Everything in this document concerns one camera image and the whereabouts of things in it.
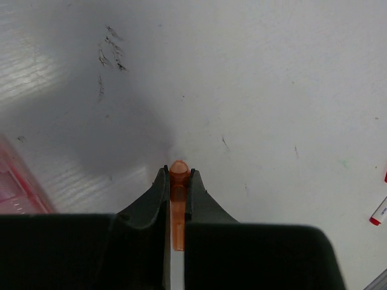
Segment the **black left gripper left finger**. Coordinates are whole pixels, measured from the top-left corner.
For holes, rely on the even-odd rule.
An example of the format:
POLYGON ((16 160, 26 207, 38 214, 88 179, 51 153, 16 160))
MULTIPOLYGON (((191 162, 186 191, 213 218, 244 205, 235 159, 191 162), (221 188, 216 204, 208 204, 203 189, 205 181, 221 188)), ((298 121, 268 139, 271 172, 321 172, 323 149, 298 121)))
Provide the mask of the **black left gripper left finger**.
POLYGON ((119 213, 1 216, 2 289, 169 289, 169 172, 119 213))

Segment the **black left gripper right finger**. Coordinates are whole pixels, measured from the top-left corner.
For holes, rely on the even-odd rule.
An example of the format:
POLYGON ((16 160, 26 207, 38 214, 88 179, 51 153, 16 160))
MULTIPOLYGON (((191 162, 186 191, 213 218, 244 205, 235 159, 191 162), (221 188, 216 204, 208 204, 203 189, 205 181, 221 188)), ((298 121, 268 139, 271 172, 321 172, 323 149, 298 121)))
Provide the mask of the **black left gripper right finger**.
POLYGON ((333 247, 307 225, 241 223, 192 170, 186 204, 186 289, 344 289, 333 247))

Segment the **pink highlighter pen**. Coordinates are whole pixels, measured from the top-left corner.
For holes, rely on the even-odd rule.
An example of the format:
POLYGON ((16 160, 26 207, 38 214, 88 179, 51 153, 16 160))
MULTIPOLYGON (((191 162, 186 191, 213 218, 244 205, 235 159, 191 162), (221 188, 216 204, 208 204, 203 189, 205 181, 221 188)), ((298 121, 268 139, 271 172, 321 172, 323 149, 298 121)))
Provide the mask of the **pink highlighter pen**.
POLYGON ((49 214, 56 210, 17 151, 1 135, 1 214, 49 214))

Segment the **orange highlighter pen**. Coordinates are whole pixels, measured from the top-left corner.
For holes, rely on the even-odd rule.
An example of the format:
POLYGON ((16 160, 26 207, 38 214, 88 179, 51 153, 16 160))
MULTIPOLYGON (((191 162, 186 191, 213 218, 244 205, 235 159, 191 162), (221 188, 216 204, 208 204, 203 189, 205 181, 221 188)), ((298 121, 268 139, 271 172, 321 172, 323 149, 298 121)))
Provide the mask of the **orange highlighter pen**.
POLYGON ((176 160, 169 170, 171 233, 174 251, 184 251, 184 226, 190 169, 183 160, 176 160))

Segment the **white pen with red tip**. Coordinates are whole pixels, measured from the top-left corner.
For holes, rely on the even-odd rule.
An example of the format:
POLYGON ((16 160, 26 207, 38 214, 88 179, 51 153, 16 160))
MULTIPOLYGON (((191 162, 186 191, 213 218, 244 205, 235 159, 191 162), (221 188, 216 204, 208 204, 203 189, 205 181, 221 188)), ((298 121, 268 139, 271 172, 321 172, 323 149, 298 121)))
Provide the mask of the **white pen with red tip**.
POLYGON ((387 198, 379 205, 377 210, 372 214, 369 221, 375 226, 379 226, 386 218, 387 212, 387 198))

